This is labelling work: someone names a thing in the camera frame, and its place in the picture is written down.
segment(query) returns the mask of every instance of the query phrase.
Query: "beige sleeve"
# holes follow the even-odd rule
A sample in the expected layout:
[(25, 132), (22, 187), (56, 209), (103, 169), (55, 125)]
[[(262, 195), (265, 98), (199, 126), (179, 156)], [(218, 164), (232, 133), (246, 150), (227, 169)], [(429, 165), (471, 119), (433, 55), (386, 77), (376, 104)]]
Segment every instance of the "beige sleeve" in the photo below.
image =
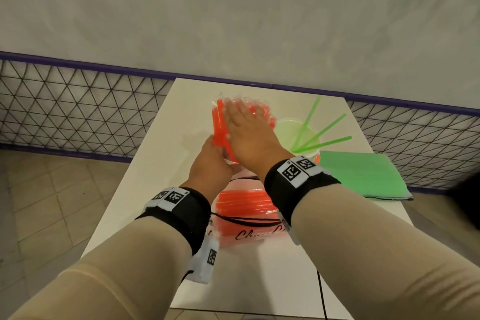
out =
[(159, 320), (187, 271), (192, 250), (153, 217), (133, 221), (62, 272), (11, 319)]
[(310, 191), (292, 228), (355, 319), (480, 318), (480, 268), (340, 184)]

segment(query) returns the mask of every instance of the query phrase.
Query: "clear plastic packaging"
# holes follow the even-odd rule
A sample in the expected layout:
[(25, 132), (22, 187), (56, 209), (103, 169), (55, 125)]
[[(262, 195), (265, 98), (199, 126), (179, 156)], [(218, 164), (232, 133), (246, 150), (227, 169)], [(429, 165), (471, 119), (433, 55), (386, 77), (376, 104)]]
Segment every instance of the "clear plastic packaging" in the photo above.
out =
[[(269, 126), (274, 129), (276, 124), (276, 119), (270, 113), (270, 107), (260, 101), (250, 100), (247, 98), (241, 99), (245, 105), (249, 108), (252, 113), (255, 113), (255, 109), (257, 107), (261, 107), (263, 109), (263, 114), (268, 121)], [(228, 155), (230, 156), (230, 160), (232, 162), (238, 162), (235, 157), (233, 156), (233, 151), (230, 146), (230, 142), (227, 138), (229, 133), (227, 129), (227, 125), (225, 124), (225, 118), (223, 116), (223, 109), (225, 108), (225, 103), (223, 99), (217, 99), (216, 103), (213, 103), (212, 109), (212, 118), (213, 118), (213, 142), (216, 146), (224, 146)]]
[(215, 204), (213, 228), (220, 246), (278, 236), (285, 232), (277, 208), (263, 189), (225, 190)]

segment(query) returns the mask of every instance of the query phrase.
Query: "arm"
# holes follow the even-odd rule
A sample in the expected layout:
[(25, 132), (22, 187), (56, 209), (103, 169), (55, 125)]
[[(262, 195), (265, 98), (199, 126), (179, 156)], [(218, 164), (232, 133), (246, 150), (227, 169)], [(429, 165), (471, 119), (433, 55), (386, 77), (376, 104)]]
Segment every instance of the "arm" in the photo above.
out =
[[(211, 204), (240, 168), (223, 157), (209, 137), (181, 186)], [(163, 319), (191, 257), (191, 246), (176, 229), (152, 216), (137, 219), (63, 271), (11, 319)]]
[[(261, 110), (226, 103), (235, 157), (262, 182), (293, 157)], [(292, 228), (335, 295), (355, 319), (474, 319), (480, 268), (340, 184), (309, 191)]]

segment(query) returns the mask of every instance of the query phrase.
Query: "person's left hand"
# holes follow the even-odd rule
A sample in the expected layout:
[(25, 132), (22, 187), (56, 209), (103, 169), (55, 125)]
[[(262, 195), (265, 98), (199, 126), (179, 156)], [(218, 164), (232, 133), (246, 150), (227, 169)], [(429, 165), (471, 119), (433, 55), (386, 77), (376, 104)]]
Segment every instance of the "person's left hand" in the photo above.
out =
[(197, 190), (211, 205), (215, 197), (227, 187), (232, 176), (242, 170), (238, 163), (225, 162), (226, 157), (225, 148), (215, 146), (213, 135), (209, 136), (191, 165), (188, 180), (180, 186)]

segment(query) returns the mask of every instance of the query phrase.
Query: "hand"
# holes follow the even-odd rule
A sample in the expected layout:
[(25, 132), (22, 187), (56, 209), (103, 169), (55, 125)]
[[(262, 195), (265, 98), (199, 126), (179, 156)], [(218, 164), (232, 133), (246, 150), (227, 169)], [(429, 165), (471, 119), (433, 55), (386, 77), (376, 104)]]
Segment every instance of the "hand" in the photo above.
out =
[(188, 180), (180, 186), (197, 190), (212, 205), (217, 195), (227, 187), (232, 176), (242, 170), (239, 164), (225, 162), (226, 155), (225, 148), (215, 146), (213, 135), (209, 136), (191, 165)]
[(253, 114), (243, 101), (225, 99), (224, 117), (235, 158), (262, 182), (273, 165), (295, 157), (280, 145), (262, 108), (258, 107)]

